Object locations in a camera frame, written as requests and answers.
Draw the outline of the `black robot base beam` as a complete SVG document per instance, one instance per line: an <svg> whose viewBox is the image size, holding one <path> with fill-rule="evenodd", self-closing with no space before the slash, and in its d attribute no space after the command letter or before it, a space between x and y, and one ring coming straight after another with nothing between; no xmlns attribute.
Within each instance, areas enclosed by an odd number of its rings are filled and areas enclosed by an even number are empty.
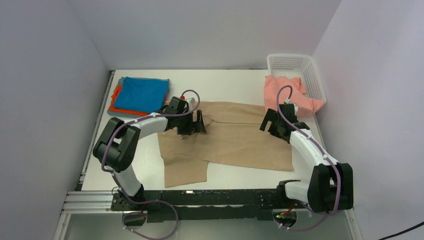
<svg viewBox="0 0 424 240"><path fill-rule="evenodd" d="M111 210L142 213L147 223L164 221L282 219L292 224L300 203L283 199L278 189L145 190L144 201L113 193Z"/></svg>

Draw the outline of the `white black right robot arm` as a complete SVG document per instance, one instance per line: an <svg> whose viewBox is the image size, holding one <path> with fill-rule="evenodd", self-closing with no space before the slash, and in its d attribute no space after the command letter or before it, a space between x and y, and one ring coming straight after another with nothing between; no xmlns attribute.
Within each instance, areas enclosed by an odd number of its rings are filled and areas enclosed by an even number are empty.
<svg viewBox="0 0 424 240"><path fill-rule="evenodd" d="M308 183L284 180L275 194L276 203L289 207L294 201L307 204L315 213L350 210L354 204L353 169L332 157L313 136L305 122L298 121L292 103L268 109L259 128L296 149L311 169Z"/></svg>

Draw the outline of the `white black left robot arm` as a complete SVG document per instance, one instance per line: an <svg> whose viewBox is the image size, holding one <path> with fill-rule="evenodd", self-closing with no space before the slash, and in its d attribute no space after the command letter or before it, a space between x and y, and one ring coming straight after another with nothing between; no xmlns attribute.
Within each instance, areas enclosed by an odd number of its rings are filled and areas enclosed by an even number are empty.
<svg viewBox="0 0 424 240"><path fill-rule="evenodd" d="M111 174L129 209L139 209L145 200L144 186L132 167L139 140L172 129L183 136L205 134L199 104L172 97L168 104L149 115L129 121L112 117L95 143L93 156L99 160L101 169Z"/></svg>

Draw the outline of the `beige t-shirt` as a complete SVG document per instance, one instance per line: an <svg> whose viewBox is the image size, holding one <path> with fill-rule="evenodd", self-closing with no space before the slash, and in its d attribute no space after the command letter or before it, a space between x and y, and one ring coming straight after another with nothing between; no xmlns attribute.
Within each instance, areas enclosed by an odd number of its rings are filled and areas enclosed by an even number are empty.
<svg viewBox="0 0 424 240"><path fill-rule="evenodd" d="M260 130L264 106L202 101L199 108L205 134L180 135L170 129L157 135L166 188L205 182L209 163L294 170L291 145Z"/></svg>

